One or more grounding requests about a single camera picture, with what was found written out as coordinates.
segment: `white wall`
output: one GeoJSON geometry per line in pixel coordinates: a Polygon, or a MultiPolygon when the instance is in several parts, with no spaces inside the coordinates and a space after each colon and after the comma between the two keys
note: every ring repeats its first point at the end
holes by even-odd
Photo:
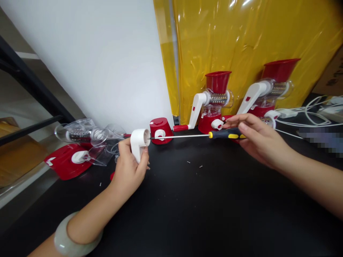
{"type": "Polygon", "coordinates": [[[173,118],[153,0],[0,0],[87,117],[127,132],[173,118]]]}

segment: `right hand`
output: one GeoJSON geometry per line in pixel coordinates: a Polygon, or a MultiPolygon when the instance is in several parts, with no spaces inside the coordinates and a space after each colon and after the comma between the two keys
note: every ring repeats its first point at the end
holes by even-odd
{"type": "Polygon", "coordinates": [[[237,127],[247,139],[239,140],[243,149],[259,162],[280,169],[296,151],[290,148],[273,128],[253,114],[239,114],[226,120],[223,129],[237,127]]]}

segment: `yellow and black screwdriver handle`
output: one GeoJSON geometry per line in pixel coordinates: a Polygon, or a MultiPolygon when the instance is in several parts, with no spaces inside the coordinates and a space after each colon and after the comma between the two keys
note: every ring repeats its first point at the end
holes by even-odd
{"type": "Polygon", "coordinates": [[[209,138],[230,138],[230,139],[245,139],[247,138],[243,135],[238,127],[228,128],[226,130],[211,131],[208,133],[209,138]]]}

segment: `electrical cord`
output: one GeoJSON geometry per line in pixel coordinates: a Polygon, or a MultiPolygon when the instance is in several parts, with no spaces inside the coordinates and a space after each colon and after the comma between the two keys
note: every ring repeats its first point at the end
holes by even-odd
{"type": "MultiPolygon", "coordinates": [[[[311,128],[317,128],[317,127],[332,127],[332,126],[340,126],[340,125],[343,125],[342,123],[340,124],[332,124],[332,122],[330,120],[328,120],[326,117],[324,117],[323,115],[321,114],[318,114],[318,113],[315,113],[315,112],[309,112],[308,110],[310,110],[312,107],[316,106],[316,105],[321,105],[325,102],[328,102],[330,100],[325,100],[323,102],[320,102],[320,99],[322,98],[323,96],[318,96],[316,97],[315,99],[313,99],[312,101],[310,101],[306,106],[303,106],[303,107],[298,107],[298,108],[292,108],[292,109],[276,109],[275,111],[281,111],[281,110],[292,110],[292,111],[296,111],[298,113],[300,112],[303,112],[305,113],[305,116],[306,118],[312,123],[312,125],[308,125],[308,124],[301,124],[301,123],[292,123],[292,122],[286,122],[286,121],[281,121],[279,119],[276,119],[277,122],[279,123],[282,123],[282,124],[285,124],[285,125],[289,125],[289,126],[294,126],[294,127],[311,127],[311,128]],[[313,116],[316,116],[320,119],[323,120],[323,122],[321,123],[317,123],[315,121],[313,121],[309,114],[313,115],[313,116]]],[[[333,105],[330,105],[328,107],[325,107],[323,109],[321,109],[319,112],[323,111],[324,109],[326,108],[329,108],[329,107],[333,107],[333,106],[339,106],[339,105],[342,105],[342,104],[333,104],[333,105]]],[[[293,137],[297,137],[297,138],[300,138],[300,139],[303,139],[302,137],[299,137],[299,136],[296,136],[296,135],[293,135],[293,134],[290,134],[290,133],[287,133],[285,131],[282,131],[282,130],[278,130],[278,129],[275,129],[279,132],[282,132],[282,133],[285,133],[285,134],[288,134],[290,136],[293,136],[293,137]]]]}
{"type": "Polygon", "coordinates": [[[288,134],[290,136],[294,136],[294,137],[297,137],[297,138],[300,138],[300,139],[303,139],[302,137],[299,137],[299,136],[296,136],[296,135],[293,135],[293,134],[290,134],[290,133],[287,133],[287,132],[284,132],[282,130],[278,130],[278,129],[275,129],[276,131],[279,131],[279,132],[282,132],[282,133],[285,133],[285,134],[288,134]]]}

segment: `screwdriver shaft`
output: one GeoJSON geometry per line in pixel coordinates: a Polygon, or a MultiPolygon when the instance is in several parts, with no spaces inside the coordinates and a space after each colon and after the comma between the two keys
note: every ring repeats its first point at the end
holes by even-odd
{"type": "Polygon", "coordinates": [[[151,137],[149,139],[167,139],[167,138],[179,138],[179,137],[209,137],[209,135],[185,135],[185,136],[170,136],[170,137],[151,137]]]}

